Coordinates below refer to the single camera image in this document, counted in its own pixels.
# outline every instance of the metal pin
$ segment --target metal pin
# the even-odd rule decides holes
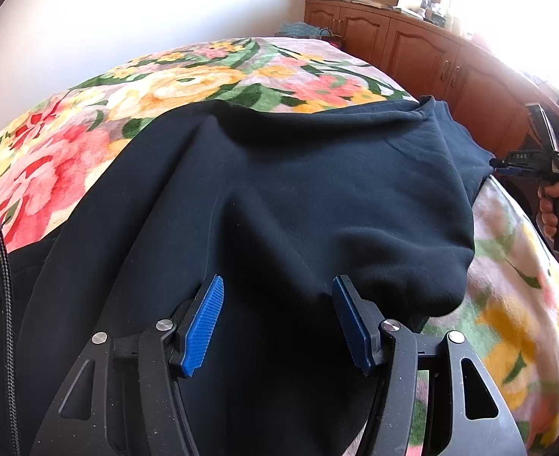
[[[449,339],[453,343],[457,343],[458,345],[460,345],[461,343],[463,343],[466,340],[466,337],[463,335],[462,332],[451,331],[451,332],[449,332]]]
[[[172,326],[174,326],[174,323],[170,319],[162,318],[155,327],[157,331],[169,331]]]
[[[92,343],[95,345],[101,345],[108,339],[108,335],[105,332],[97,332],[92,336]]]
[[[381,327],[384,328],[385,331],[395,333],[398,329],[400,329],[400,323],[397,320],[389,318],[382,322]]]

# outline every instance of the bed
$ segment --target bed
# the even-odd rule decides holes
[[[0,132],[0,220],[8,249],[61,225],[152,119],[210,99],[301,113],[415,100],[380,70],[317,40],[235,39],[140,56],[53,95]],[[475,258],[466,297],[423,332],[464,332],[529,454],[541,454],[559,433],[559,265],[493,177],[473,212]],[[426,400],[421,373],[410,456],[421,452]],[[356,447],[357,441],[346,454]]]

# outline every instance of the cabinet door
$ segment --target cabinet door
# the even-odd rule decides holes
[[[457,42],[424,27],[391,19],[380,68],[414,97],[440,99],[459,48]]]
[[[443,96],[455,121],[497,156],[521,145],[530,128],[525,104],[538,98],[514,70],[466,46],[459,51]]]
[[[341,8],[338,33],[345,53],[378,66],[390,18],[353,8]]]
[[[328,27],[336,32],[338,15],[341,7],[326,3],[307,2],[305,4],[305,22],[321,29]]]

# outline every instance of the cabinet handle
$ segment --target cabinet handle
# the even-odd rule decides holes
[[[446,61],[445,61],[445,64],[442,65],[442,72],[440,72],[440,80],[441,80],[442,82],[445,81],[445,78],[446,78],[446,69],[449,68],[449,63],[451,63],[451,62],[448,61],[448,60],[446,60]]]
[[[453,74],[453,81],[451,82],[451,87],[455,87],[455,83],[457,82],[457,76],[459,75],[460,70],[461,70],[460,66],[455,67],[455,73]]]

